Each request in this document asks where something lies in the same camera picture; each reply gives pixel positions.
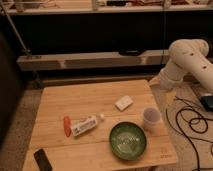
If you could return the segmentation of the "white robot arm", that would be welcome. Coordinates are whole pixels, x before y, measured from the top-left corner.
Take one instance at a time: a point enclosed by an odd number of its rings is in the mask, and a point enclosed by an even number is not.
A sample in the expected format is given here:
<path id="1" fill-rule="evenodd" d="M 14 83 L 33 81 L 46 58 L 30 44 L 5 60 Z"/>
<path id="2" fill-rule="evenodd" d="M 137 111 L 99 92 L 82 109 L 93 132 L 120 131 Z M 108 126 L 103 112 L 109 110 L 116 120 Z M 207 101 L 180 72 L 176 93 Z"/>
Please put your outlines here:
<path id="1" fill-rule="evenodd" d="M 192 74 L 210 93 L 213 93 L 213 64 L 207 59 L 210 45 L 204 39 L 179 39 L 168 49 L 169 60 L 149 85 L 159 85 L 171 91 L 183 82 L 187 73 Z"/>

